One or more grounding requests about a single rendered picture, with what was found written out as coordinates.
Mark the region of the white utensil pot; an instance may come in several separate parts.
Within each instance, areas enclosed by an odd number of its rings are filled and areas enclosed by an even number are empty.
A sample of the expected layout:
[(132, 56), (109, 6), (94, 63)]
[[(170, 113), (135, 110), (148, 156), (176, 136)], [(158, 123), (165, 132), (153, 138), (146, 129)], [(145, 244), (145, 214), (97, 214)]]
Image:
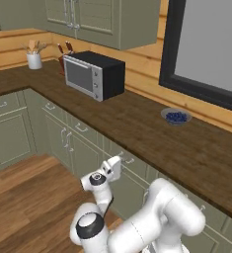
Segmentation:
[(28, 60), (28, 66), (29, 69), (32, 70), (37, 70), (37, 69), (41, 69), (42, 68), (42, 62), (41, 62), (41, 58), (40, 55), (35, 53), (35, 54), (27, 54), (27, 60)]

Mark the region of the green cabinet door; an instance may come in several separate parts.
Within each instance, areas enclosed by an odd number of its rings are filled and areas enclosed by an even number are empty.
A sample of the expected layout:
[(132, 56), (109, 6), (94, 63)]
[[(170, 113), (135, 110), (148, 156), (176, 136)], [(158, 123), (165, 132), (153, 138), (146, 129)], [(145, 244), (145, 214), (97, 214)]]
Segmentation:
[(68, 149), (62, 147), (60, 132), (65, 127), (66, 133), (64, 134), (64, 143), (66, 144), (67, 127), (65, 124), (55, 122), (48, 117), (45, 117), (46, 129), (49, 139), (50, 150), (53, 156), (55, 156), (61, 164), (70, 169), (71, 161), (68, 153)]
[(103, 152), (98, 147), (76, 133), (73, 133), (69, 139), (69, 152), (72, 158), (72, 169), (75, 177), (81, 179), (100, 168)]
[(46, 17), (50, 22), (73, 27), (71, 0), (44, 0)]
[(197, 236), (182, 236), (183, 244), (191, 253), (232, 253), (232, 242), (206, 228)]
[(22, 161), (36, 152), (28, 110), (0, 116), (0, 170)]
[(78, 40), (120, 49), (120, 0), (77, 0)]
[(110, 183), (110, 186), (114, 195), (112, 209), (126, 220), (142, 207), (144, 193), (149, 184), (125, 169), (120, 178)]

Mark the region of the black and silver microwave oven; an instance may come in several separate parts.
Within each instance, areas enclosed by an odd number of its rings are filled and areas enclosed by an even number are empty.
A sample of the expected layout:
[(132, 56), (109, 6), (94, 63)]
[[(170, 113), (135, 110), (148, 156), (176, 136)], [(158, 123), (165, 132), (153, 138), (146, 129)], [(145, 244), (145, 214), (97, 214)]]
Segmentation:
[(103, 102), (124, 92), (125, 62), (92, 51), (63, 56), (66, 85)]

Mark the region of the green drawer front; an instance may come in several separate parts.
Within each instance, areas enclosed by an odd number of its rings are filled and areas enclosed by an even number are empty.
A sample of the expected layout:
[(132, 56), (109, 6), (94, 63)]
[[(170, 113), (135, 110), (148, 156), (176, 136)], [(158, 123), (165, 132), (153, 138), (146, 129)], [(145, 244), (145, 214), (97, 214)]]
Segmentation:
[(0, 115), (12, 112), (19, 108), (20, 104), (16, 93), (0, 96)]
[(203, 208), (203, 213), (206, 216), (206, 224), (208, 226), (220, 233), (224, 233), (226, 231), (228, 225), (228, 216), (225, 213), (215, 208), (203, 199), (197, 197), (190, 191), (185, 190), (185, 193), (189, 196), (189, 199), (192, 200), (199, 208)]
[(90, 142), (97, 144), (97, 132), (90, 126), (86, 125), (70, 114), (67, 115), (67, 122), (68, 125), (81, 136), (88, 139)]
[[(49, 103), (51, 106), (54, 106), (55, 109), (54, 110), (48, 110), (45, 107), (45, 104)], [(41, 102), (41, 109), (44, 112), (44, 115), (48, 118), (50, 118), (51, 120), (54, 120), (55, 122), (59, 122), (61, 124), (67, 124), (67, 119), (66, 119), (66, 114), (65, 111), (63, 109), (61, 109), (59, 106), (57, 106), (56, 104), (52, 103), (51, 101), (47, 100), (47, 99), (43, 99)]]
[(126, 171), (128, 171), (131, 175), (136, 176), (137, 178), (145, 181), (145, 176), (146, 176), (146, 171), (147, 171), (147, 164), (127, 151), (126, 149), (122, 148), (115, 142), (109, 140), (108, 138), (104, 138), (104, 151), (109, 155), (109, 156), (116, 156), (118, 155), (121, 151), (123, 151), (127, 157), (134, 158), (134, 162), (131, 164), (125, 164), (122, 162), (123, 167), (125, 168)]

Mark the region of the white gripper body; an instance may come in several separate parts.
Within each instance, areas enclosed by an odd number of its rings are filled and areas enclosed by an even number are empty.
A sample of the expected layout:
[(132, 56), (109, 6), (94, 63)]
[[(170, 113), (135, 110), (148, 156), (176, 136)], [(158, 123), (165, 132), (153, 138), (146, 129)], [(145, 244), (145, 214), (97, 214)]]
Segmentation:
[(109, 181), (113, 182), (120, 178), (121, 173), (121, 158), (119, 156), (114, 156), (108, 160), (110, 165)]

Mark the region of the dark red knife block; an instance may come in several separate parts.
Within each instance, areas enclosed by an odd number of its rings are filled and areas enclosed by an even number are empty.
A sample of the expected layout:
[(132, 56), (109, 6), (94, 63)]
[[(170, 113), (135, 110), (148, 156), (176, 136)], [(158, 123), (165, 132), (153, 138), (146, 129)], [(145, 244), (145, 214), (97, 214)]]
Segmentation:
[(58, 57), (58, 61), (59, 61), (60, 66), (61, 66), (61, 70), (60, 70), (60, 74), (61, 74), (61, 75), (64, 75), (64, 62), (63, 62), (63, 56), (64, 56), (64, 55), (65, 55), (65, 54), (62, 53), (61, 56)]

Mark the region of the green upper cabinet door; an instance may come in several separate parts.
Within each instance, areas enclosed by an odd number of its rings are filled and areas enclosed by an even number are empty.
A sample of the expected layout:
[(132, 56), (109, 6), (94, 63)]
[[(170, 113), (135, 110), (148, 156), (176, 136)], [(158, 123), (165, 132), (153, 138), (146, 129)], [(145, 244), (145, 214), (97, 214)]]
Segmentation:
[(73, 27), (71, 0), (44, 0), (46, 17), (50, 22)]
[(120, 49), (120, 0), (77, 0), (78, 40)]

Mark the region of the green lower cabinet door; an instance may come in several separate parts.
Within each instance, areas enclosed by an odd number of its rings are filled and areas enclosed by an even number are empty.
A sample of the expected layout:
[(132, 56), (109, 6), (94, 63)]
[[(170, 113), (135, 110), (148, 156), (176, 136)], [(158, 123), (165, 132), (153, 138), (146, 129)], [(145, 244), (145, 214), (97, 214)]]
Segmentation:
[(0, 170), (22, 161), (36, 152), (28, 110), (0, 116)]
[(49, 139), (50, 150), (53, 156), (55, 156), (61, 164), (70, 169), (71, 161), (68, 153), (68, 149), (62, 147), (60, 132), (65, 127), (66, 133), (64, 134), (64, 143), (66, 144), (67, 127), (65, 124), (55, 122), (48, 117), (45, 117), (46, 129)]
[(197, 236), (182, 236), (183, 244), (191, 253), (232, 253), (232, 242), (206, 228)]
[(120, 178), (110, 183), (110, 186), (114, 195), (112, 209), (126, 220), (142, 207), (144, 193), (149, 184), (125, 169)]
[(75, 177), (81, 179), (100, 168), (103, 152), (98, 147), (76, 133), (73, 133), (69, 139), (69, 152), (72, 158), (72, 169)]

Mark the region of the grey bowl of blueberries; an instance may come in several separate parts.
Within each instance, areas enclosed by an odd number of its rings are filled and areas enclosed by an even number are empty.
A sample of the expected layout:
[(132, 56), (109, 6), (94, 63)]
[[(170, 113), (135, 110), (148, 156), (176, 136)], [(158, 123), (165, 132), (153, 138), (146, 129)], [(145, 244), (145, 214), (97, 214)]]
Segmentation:
[(181, 109), (166, 108), (161, 112), (161, 116), (172, 126), (182, 126), (188, 123), (192, 116)]

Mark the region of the black-framed window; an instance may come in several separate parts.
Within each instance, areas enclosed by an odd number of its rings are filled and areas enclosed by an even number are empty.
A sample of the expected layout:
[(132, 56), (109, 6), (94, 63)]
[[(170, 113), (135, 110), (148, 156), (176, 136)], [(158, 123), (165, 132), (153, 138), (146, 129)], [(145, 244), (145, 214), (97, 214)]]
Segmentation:
[(232, 111), (232, 92), (175, 73), (187, 0), (170, 0), (159, 84), (182, 94)]

